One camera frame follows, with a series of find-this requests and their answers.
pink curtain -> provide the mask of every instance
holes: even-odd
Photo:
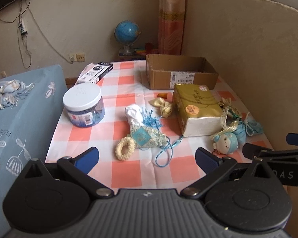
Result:
[[[158,51],[160,54],[181,53],[186,0],[159,0]]]

orange round sticker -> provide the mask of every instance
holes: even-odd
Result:
[[[187,105],[186,112],[192,115],[197,115],[199,113],[199,108],[194,105]]]

jar with white lid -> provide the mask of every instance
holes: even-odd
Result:
[[[92,83],[70,88],[63,96],[63,104],[70,121],[78,127],[98,124],[105,115],[100,87]]]

red object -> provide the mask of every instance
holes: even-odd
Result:
[[[151,54],[151,53],[152,53],[152,49],[153,49],[153,44],[151,44],[151,43],[146,43],[146,44],[145,44],[145,49],[146,49],[146,55],[147,55],[147,54]]]

screw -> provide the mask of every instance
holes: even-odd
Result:
[[[182,191],[187,196],[195,196],[200,192],[200,190],[198,190],[197,188],[193,188],[193,187],[187,187],[187,188],[183,189]]]
[[[107,197],[111,194],[111,190],[108,188],[99,188],[96,190],[98,196]]]

